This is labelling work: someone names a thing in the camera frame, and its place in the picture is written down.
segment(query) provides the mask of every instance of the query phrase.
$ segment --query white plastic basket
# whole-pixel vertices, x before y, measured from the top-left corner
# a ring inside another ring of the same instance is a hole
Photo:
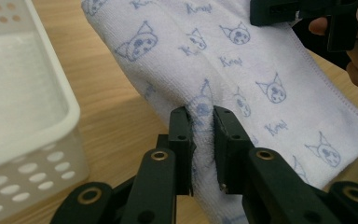
[[[31,0],[0,0],[0,220],[87,177],[79,114]]]

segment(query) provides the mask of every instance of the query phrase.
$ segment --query wooden table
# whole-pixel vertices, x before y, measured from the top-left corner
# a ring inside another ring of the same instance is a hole
[[[117,186],[136,174],[144,153],[167,129],[135,91],[108,48],[83,15],[80,0],[34,0],[80,104],[78,128],[89,163],[88,181]],[[333,82],[358,105],[358,88],[348,75],[316,57]],[[337,179],[358,182],[358,160]],[[27,209],[4,223],[49,223],[71,189]],[[194,199],[179,197],[177,223],[208,223]]]

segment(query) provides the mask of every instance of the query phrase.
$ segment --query towel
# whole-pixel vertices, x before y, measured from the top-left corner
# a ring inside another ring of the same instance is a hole
[[[358,157],[358,109],[286,23],[255,27],[249,0],[83,0],[85,15],[134,88],[168,125],[193,119],[195,198],[212,223],[246,223],[213,159],[213,105],[235,113],[257,147],[278,151],[322,188]]]

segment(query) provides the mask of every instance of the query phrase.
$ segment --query white towel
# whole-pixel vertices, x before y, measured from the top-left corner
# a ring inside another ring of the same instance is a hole
[[[219,190],[213,105],[230,109],[257,147],[282,154],[323,187],[358,157],[358,109],[285,23],[254,27],[249,0],[83,0],[89,23],[136,90],[168,124],[194,120],[195,197],[212,223],[244,223],[241,196]]]

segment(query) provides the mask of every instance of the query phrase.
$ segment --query cat face print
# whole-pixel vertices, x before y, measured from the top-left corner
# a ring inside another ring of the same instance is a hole
[[[107,2],[107,0],[85,0],[82,2],[82,8],[85,13],[93,16]]]
[[[237,93],[234,95],[234,100],[245,117],[251,116],[251,107],[248,102],[246,102],[246,99],[240,94],[240,87],[238,87]]]
[[[153,1],[149,1],[149,0],[133,0],[133,1],[130,1],[130,4],[133,4],[135,9],[138,9],[140,7],[145,7],[150,3],[153,3]]]
[[[237,28],[229,29],[226,27],[222,27],[223,32],[225,33],[226,37],[228,37],[232,43],[236,45],[244,45],[249,42],[251,39],[251,35],[248,32],[246,26],[241,22]]]
[[[341,162],[339,153],[327,142],[327,139],[320,133],[319,145],[305,145],[312,153],[331,167],[337,167]]]
[[[200,94],[188,103],[187,110],[193,115],[194,132],[212,131],[213,101],[208,79],[205,79]]]
[[[157,43],[158,38],[153,34],[153,29],[147,24],[147,21],[145,21],[138,33],[129,42],[118,47],[115,53],[127,58],[130,62],[134,62],[149,52]]]
[[[195,29],[191,34],[187,35],[188,38],[193,42],[194,45],[197,46],[200,50],[206,49],[206,43],[202,38],[198,29]]]
[[[276,74],[274,80],[270,83],[256,82],[256,84],[260,87],[261,91],[267,95],[272,103],[278,104],[286,99],[286,90],[284,89],[278,74]]]
[[[305,183],[309,183],[308,179],[307,179],[307,173],[305,172],[303,166],[301,165],[301,163],[298,161],[298,159],[293,156],[294,160],[295,160],[295,165],[293,166],[293,170],[298,174],[298,176],[305,182]]]

